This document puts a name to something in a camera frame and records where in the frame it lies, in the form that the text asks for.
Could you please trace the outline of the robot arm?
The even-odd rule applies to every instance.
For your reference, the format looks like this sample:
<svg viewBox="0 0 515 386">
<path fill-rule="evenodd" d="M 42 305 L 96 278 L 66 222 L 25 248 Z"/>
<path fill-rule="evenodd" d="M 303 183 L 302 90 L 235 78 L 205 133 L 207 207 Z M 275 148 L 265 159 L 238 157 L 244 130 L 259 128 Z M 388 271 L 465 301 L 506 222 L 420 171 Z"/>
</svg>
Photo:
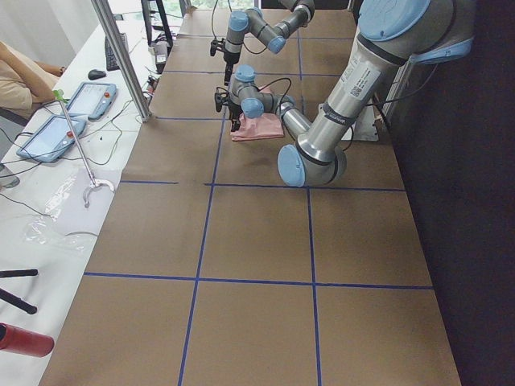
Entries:
<svg viewBox="0 0 515 386">
<path fill-rule="evenodd" d="M 233 10 L 229 16 L 226 36 L 218 39 L 215 35 L 210 43 L 210 56 L 218 51 L 225 61 L 224 85 L 228 86 L 234 66 L 239 62 L 245 36 L 253 35 L 265 49 L 278 54 L 286 40 L 301 27 L 306 27 L 315 15 L 315 2 L 312 0 L 280 1 L 290 15 L 271 26 L 262 11 L 256 7 L 246 10 Z"/>
<path fill-rule="evenodd" d="M 466 56 L 474 39 L 474 1 L 364 1 L 359 9 L 356 50 L 314 121 L 309 121 L 288 96 L 263 93 L 255 72 L 239 64 L 244 37 L 250 33 L 267 50 L 279 53 L 286 40 L 306 27 L 315 14 L 313 1 L 285 1 L 291 14 L 271 26 L 257 8 L 235 10 L 225 38 L 211 42 L 210 53 L 224 55 L 224 83 L 216 92 L 216 108 L 228 106 L 232 129 L 239 117 L 274 113 L 295 137 L 278 153 L 278 172 L 292 187 L 331 183 L 345 171 L 339 143 L 387 75 L 406 62 L 438 64 Z"/>
</svg>

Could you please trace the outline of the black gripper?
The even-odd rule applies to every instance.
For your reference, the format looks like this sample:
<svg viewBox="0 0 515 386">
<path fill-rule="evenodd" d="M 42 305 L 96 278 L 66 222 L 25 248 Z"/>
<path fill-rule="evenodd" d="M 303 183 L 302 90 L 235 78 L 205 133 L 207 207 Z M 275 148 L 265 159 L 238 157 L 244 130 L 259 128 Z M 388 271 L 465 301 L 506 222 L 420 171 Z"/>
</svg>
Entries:
<svg viewBox="0 0 515 386">
<path fill-rule="evenodd" d="M 241 127 L 240 115 L 242 109 L 239 103 L 231 99 L 231 93 L 228 89 L 220 86 L 216 87 L 214 93 L 214 101 L 216 111 L 219 113 L 225 106 L 229 109 L 229 119 L 231 120 L 231 132 L 237 132 Z"/>
<path fill-rule="evenodd" d="M 223 53 L 225 65 L 224 85 L 229 85 L 233 75 L 233 65 L 237 64 L 241 57 L 242 37 L 213 39 L 210 43 L 209 54 L 214 57 L 217 52 Z"/>
</svg>

